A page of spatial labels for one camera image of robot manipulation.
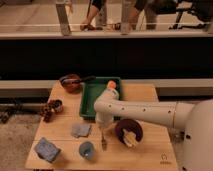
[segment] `green tray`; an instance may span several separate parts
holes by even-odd
[[[121,79],[120,77],[96,77],[95,80],[88,81],[83,84],[83,93],[80,105],[80,116],[85,120],[95,119],[94,102],[106,89],[108,81],[113,80],[116,82],[116,90],[121,94]]]

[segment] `blue cup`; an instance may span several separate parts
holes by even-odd
[[[79,147],[79,154],[87,160],[92,160],[95,154],[93,144],[89,141],[83,142]]]

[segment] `person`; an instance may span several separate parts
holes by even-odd
[[[136,24],[138,22],[139,15],[141,11],[144,9],[145,17],[146,17],[146,29],[155,29],[156,28],[156,13],[151,8],[151,3],[148,2],[149,0],[136,0],[134,7],[132,7],[130,14],[129,14],[129,23],[131,24],[132,28],[136,28]],[[90,6],[90,10],[87,14],[86,19],[82,22],[80,29],[84,30],[86,28],[91,27],[91,22],[94,17],[99,13],[102,6],[106,3],[106,0],[93,0]]]

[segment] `red bowl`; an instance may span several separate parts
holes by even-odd
[[[143,129],[137,121],[135,121],[133,119],[122,119],[116,124],[115,133],[116,133],[119,141],[125,144],[125,142],[123,140],[123,137],[124,137],[123,129],[134,132],[136,135],[137,142],[140,142],[142,140]]]
[[[80,89],[81,84],[80,83],[72,83],[72,80],[79,80],[80,77],[77,74],[69,74],[64,77],[61,77],[60,83],[62,87],[68,92],[73,93],[74,91]]]

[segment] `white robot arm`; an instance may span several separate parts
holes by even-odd
[[[107,88],[94,104],[96,122],[107,127],[114,116],[143,120],[185,132],[183,171],[213,171],[213,100],[197,105],[179,102],[119,101]]]

